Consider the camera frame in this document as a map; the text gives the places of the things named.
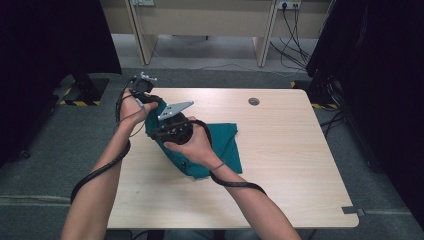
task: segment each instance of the wooden table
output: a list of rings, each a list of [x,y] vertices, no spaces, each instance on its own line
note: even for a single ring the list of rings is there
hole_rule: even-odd
[[[242,176],[265,189],[295,228],[350,228],[356,214],[306,94],[282,89],[156,88],[206,123],[237,123]],[[257,98],[252,106],[248,100]],[[227,191],[181,173],[143,132],[131,139],[108,228],[248,228]]]

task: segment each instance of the power socket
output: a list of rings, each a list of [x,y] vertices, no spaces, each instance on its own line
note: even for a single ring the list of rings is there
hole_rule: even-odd
[[[294,9],[300,8],[300,4],[302,3],[302,0],[280,0],[280,2],[278,3],[278,9],[283,10],[284,3],[287,4],[286,10],[294,10]]]
[[[154,0],[131,0],[134,6],[155,6]]]

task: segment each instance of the person's right hand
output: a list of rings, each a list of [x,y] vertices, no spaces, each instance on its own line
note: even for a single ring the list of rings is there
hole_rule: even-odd
[[[196,120],[195,117],[189,117],[188,119]],[[178,145],[173,142],[165,142],[164,146],[171,151],[180,152],[190,161],[209,169],[214,168],[220,162],[211,148],[205,130],[197,124],[193,124],[193,135],[187,143]]]

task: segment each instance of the green cloth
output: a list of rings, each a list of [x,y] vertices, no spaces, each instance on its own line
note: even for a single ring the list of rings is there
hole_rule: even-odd
[[[162,126],[157,116],[165,109],[166,103],[162,101],[159,106],[152,110],[146,118],[146,133]],[[212,137],[212,149],[225,164],[236,173],[242,173],[240,156],[238,153],[235,135],[237,125],[235,123],[207,124]],[[184,155],[167,149],[161,141],[156,141],[168,159],[184,174],[195,179],[209,176],[209,170],[199,164],[188,160]]]

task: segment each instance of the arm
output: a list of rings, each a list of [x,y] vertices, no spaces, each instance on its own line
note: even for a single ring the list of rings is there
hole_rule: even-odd
[[[121,119],[140,112],[120,123],[92,171],[108,164],[124,150],[134,127],[155,107],[156,103],[145,104],[146,111],[140,111],[140,106],[133,97],[122,102]],[[79,190],[66,218],[62,239],[104,239],[118,188],[121,163],[95,177]]]
[[[184,145],[167,142],[165,147],[185,155],[191,161],[208,169],[214,169],[222,161],[213,152],[204,129],[195,125],[193,136]],[[223,165],[214,170],[216,177],[227,182],[246,182]],[[300,240],[296,230],[290,224],[284,213],[275,203],[262,192],[251,188],[230,188],[226,190],[234,198],[244,217],[262,239],[296,239]]]

